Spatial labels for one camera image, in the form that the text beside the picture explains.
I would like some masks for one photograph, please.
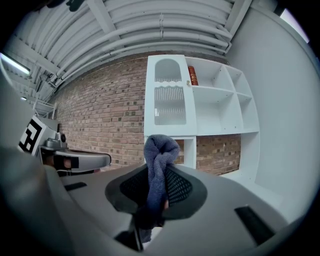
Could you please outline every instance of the gray cloth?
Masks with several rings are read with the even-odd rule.
[[[151,229],[162,222],[160,219],[167,200],[166,166],[173,164],[179,154],[177,142],[162,134],[148,137],[144,145],[144,158],[148,167],[149,192],[145,205],[136,215],[142,243],[150,241]]]

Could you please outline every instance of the wall shelf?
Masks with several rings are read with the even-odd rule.
[[[190,85],[193,66],[199,85]],[[196,136],[241,134],[240,168],[258,161],[256,104],[244,73],[183,55],[148,57],[144,136],[165,134],[184,140],[184,165],[196,167]]]

